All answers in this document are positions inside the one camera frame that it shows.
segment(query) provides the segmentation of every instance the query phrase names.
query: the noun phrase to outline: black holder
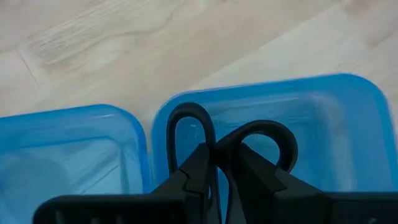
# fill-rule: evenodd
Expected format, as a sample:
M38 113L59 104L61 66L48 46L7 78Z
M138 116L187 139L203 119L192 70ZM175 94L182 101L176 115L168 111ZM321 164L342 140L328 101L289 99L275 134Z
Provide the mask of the black holder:
M178 167L175 127L187 116L201 122L206 142ZM242 142L250 134L263 134L277 143L276 165ZM253 121L218 142L215 139L206 110L194 103L181 104L167 124L170 177L151 194L61 196L41 205L33 222L221 224L219 167L229 183L225 220L229 224L398 223L397 193L326 193L290 175L297 161L297 143L280 123Z

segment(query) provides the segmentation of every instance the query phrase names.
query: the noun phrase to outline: plastic storage box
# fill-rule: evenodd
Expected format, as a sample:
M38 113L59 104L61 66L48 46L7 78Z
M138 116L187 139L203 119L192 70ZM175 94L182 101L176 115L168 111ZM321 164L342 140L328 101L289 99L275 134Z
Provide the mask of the plastic storage box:
M113 106L0 118L0 223L31 223L35 209L58 195L149 193L169 176L169 114L188 101L208 110L218 139L255 119L285 124L298 142L293 175L322 190L398 190L386 99L367 80L332 75L182 93L158 112L150 156L137 119ZM176 134L181 164L204 136L193 118L181 120ZM253 135L244 141L277 160L270 139ZM225 211L228 182L221 171L220 189Z
M165 129L180 103L196 102L209 112L217 139L256 119L286 125L298 143L292 174L324 191L397 191L398 165L387 101L371 82L354 75L330 75L283 82L182 93L166 102L152 129L155 181L168 176ZM176 151L181 164L200 142L201 124L184 118L177 124ZM276 162L279 150L271 139L252 135L244 140ZM220 197L228 183L220 173Z
M64 194L149 192L139 122L95 105L0 119L0 223L31 223L44 201Z

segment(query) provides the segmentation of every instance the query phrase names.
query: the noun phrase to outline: transparent blue plastic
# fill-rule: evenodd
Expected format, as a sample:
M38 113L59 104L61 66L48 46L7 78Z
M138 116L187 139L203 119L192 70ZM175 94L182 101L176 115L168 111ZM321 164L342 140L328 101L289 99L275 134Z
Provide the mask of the transparent blue plastic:
M93 105L0 118L0 223L28 224L65 194L141 194L146 140L133 115Z
M217 139L256 119L286 125L298 142L292 174L313 186L334 192L397 191L398 165L393 126L382 92L370 81L338 74L182 93L166 102L152 128L154 180L168 176L165 129L180 103L196 102L209 112ZM205 140L201 124L184 118L176 130L181 164ZM252 135L244 140L266 159L279 152L271 139ZM228 184L221 183L226 197Z

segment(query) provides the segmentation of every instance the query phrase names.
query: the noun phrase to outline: wooden floor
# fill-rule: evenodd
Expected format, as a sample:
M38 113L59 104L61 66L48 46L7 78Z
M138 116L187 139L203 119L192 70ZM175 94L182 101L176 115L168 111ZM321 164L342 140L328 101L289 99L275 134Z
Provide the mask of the wooden floor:
M397 0L0 0L0 116L350 72L398 116Z

